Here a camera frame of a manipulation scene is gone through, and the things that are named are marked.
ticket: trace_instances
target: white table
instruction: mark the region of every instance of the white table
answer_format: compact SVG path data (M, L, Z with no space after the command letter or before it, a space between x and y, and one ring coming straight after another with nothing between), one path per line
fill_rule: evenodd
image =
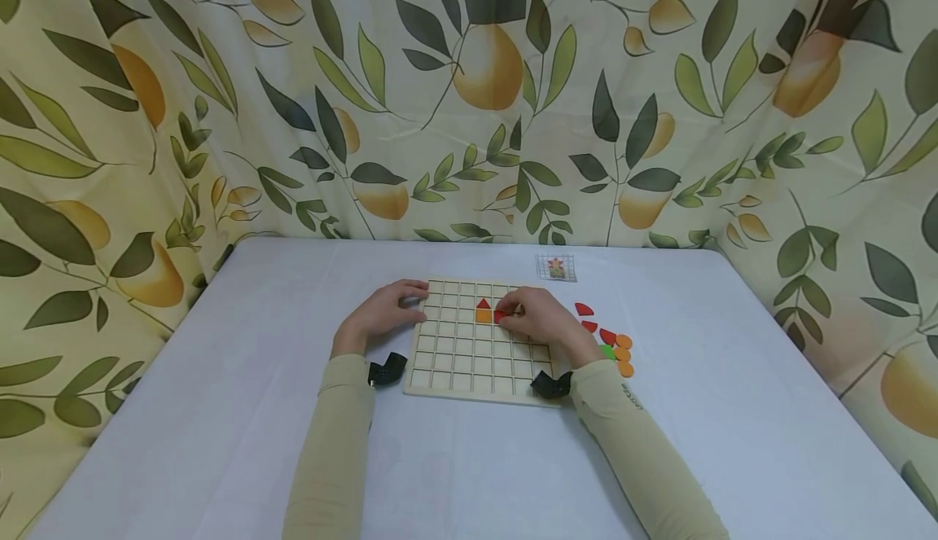
M401 276L537 284L533 245L249 239L31 540L276 540L331 336ZM714 252L563 248L545 282L635 341L631 387L734 539L938 538L931 520ZM401 331L370 356L408 354ZM644 538L562 410L377 394L364 539Z

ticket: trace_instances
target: fabric backdrop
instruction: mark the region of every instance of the fabric backdrop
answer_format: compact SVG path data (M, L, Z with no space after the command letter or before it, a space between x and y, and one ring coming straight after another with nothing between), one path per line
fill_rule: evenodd
M0 0L0 538L259 233L721 251L938 516L933 9Z

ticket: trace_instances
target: small grid card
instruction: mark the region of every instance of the small grid card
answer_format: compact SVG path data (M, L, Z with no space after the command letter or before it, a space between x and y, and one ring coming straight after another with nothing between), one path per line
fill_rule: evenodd
M538 255L537 276L554 281L576 281L573 255Z
M414 330L405 393L559 408L531 390L531 381L542 371L558 377L553 351L498 326L502 312L495 308L517 288L431 279L430 297L420 304L427 320Z

